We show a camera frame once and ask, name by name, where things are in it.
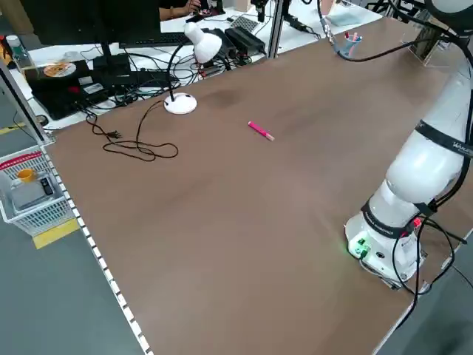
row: table surface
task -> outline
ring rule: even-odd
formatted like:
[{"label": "table surface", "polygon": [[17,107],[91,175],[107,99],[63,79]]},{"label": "table surface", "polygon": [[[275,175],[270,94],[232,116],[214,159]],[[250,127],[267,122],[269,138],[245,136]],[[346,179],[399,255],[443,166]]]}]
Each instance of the table surface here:
[{"label": "table surface", "polygon": [[[394,47],[405,26],[361,27],[357,55]],[[106,153],[85,123],[48,150],[155,354],[369,354],[411,297],[361,270],[343,225],[445,80],[407,51],[352,64],[311,44],[186,87],[189,115],[153,110],[142,139],[175,143],[175,159]],[[101,124],[133,137],[154,101]],[[439,216],[462,235],[471,190]],[[436,238],[423,247],[448,251]]]},{"label": "table surface", "polygon": [[[269,1],[266,7],[267,7],[266,13],[268,15],[274,12],[275,5],[272,1]],[[199,21],[197,22],[197,25],[202,28],[204,27],[205,28],[220,28],[224,30],[230,26],[230,22],[225,21],[227,17],[244,15],[254,21],[257,20],[256,10],[254,9],[254,7],[251,7],[251,9],[245,14],[240,11],[235,10],[232,7],[225,8],[225,11],[226,11],[225,15],[215,16],[205,21]],[[320,25],[320,21],[318,20],[319,17],[316,12],[316,1],[312,1],[310,5],[304,5],[301,1],[293,1],[293,3],[290,6],[290,13],[298,17],[299,20],[302,21],[303,23],[312,27],[317,33],[320,33],[320,34],[323,33],[321,25]],[[342,33],[344,31],[348,31],[354,27],[357,27],[361,24],[366,24],[366,23],[369,23],[371,21],[376,21],[381,18],[379,14],[373,13],[369,10],[366,10],[356,5],[345,7],[341,4],[337,4],[333,8],[331,14],[333,16],[337,16],[338,18],[343,18],[344,16],[346,17],[346,15],[349,14],[348,19],[353,20],[352,22],[347,22],[347,24],[343,26],[337,26],[337,27],[334,26],[333,27],[334,33]],[[163,21],[161,22],[161,30],[163,32],[182,32],[184,25],[186,24],[186,19],[188,17],[176,18],[169,21]],[[259,24],[258,27],[255,29],[255,33],[257,33],[258,38],[264,41],[267,47],[268,47],[268,43],[270,39],[272,20],[273,20],[272,18],[267,17],[268,23]],[[294,48],[304,46],[314,41],[316,41],[316,37],[314,35],[311,35],[308,33],[301,33],[300,31],[297,31],[293,29],[292,27],[289,27],[287,23],[284,23],[283,28],[282,28],[281,40],[279,42],[280,44],[279,52],[283,53],[288,50],[292,50]],[[159,64],[161,66],[161,69],[165,70],[167,67],[166,63],[169,61],[171,57],[171,54],[169,53],[174,52],[174,49],[175,47],[164,47],[160,49],[144,48],[144,49],[130,49],[128,50],[128,52],[150,55],[153,58],[161,60],[163,62],[160,62]],[[123,53],[123,50],[119,49],[118,44],[116,43],[111,44],[110,50],[112,54]],[[86,57],[87,59],[93,59],[95,56],[100,55],[98,50],[95,49],[95,46],[91,44],[46,47],[46,48],[41,48],[39,50],[32,50],[30,51],[30,55],[32,59],[34,60],[34,62],[36,63],[36,65],[41,66],[41,65],[51,64],[51,63],[60,61],[64,57],[64,53],[66,52],[82,53],[82,55]],[[191,53],[192,53],[192,48],[190,46],[186,46],[179,51],[179,56],[185,57]],[[253,61],[256,61],[260,58],[263,58],[263,55],[254,55],[252,57]],[[153,63],[149,59],[134,57],[133,60],[139,68],[143,67],[143,68],[156,69],[155,63]],[[191,63],[192,62],[188,62],[185,65],[181,65],[180,68],[188,69]],[[33,96],[31,93],[30,86],[25,81],[24,77],[20,74],[20,72],[18,70],[12,70],[11,73],[15,81],[17,82],[18,87],[23,92],[23,95],[27,99],[32,98]],[[188,75],[188,72],[183,72],[181,77],[185,75]],[[36,101],[30,100],[29,103],[35,114],[48,115],[44,111],[44,109],[41,107],[41,105],[37,103]],[[110,102],[102,103],[101,106],[113,107],[114,104],[110,101]],[[94,110],[94,112],[97,113],[98,115],[103,114],[103,110],[100,110],[100,109]],[[85,120],[85,114],[78,112],[74,115],[68,116],[59,121],[50,121],[50,124],[47,125],[47,128],[60,129],[65,126],[69,126],[71,124],[76,124],[77,122],[82,122],[84,120]]]}]

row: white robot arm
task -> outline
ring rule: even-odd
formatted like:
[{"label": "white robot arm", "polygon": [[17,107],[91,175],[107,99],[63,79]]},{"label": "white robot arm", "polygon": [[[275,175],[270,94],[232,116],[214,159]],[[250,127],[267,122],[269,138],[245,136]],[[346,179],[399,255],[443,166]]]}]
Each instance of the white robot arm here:
[{"label": "white robot arm", "polygon": [[[473,0],[426,0],[426,8],[456,31],[473,30]],[[379,189],[345,226],[349,252],[391,285],[399,286],[399,278],[406,281],[416,271],[417,236],[409,224],[460,174],[465,159],[473,157],[468,146],[472,73],[472,64],[465,61],[452,74]],[[425,129],[445,135],[447,143],[426,138]],[[447,149],[449,144],[457,150]]]}]

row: white desk lamp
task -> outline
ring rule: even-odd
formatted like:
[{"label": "white desk lamp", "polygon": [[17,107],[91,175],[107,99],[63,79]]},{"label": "white desk lamp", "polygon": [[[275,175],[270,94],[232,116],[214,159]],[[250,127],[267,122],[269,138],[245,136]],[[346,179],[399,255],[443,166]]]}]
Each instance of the white desk lamp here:
[{"label": "white desk lamp", "polygon": [[[184,27],[184,33],[194,44],[194,55],[199,63],[207,63],[210,61],[220,50],[222,46],[222,39],[217,35],[211,33],[204,33],[195,23],[189,22]],[[184,46],[181,44],[172,53],[171,59],[168,65],[168,85],[169,85],[169,96],[164,100],[164,107],[170,113],[175,115],[184,115],[195,110],[197,107],[197,100],[194,96],[179,92],[174,94],[171,86],[171,65],[177,52]]]}]

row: hand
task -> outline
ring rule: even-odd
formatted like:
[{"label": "hand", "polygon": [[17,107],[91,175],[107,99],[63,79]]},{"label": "hand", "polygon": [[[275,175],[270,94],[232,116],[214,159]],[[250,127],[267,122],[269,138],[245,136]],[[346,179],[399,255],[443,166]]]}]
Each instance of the hand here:
[{"label": "hand", "polygon": [[199,9],[200,0],[188,0],[186,5],[184,5],[184,7],[180,7],[177,13],[179,13],[180,16],[187,16],[190,13],[199,11]]}]

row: white basket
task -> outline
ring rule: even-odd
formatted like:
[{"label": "white basket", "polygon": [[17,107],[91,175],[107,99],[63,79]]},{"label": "white basket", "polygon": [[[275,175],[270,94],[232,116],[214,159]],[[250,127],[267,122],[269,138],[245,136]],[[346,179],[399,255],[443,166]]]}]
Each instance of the white basket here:
[{"label": "white basket", "polygon": [[[34,237],[74,217],[52,173],[46,152],[39,146],[33,146],[0,158],[0,166],[3,166],[3,169],[0,170],[0,212],[5,223],[12,223]],[[57,198],[16,214],[11,201],[7,199],[6,190],[10,188],[11,181],[17,178],[16,174],[22,169],[28,168],[50,175]]]}]

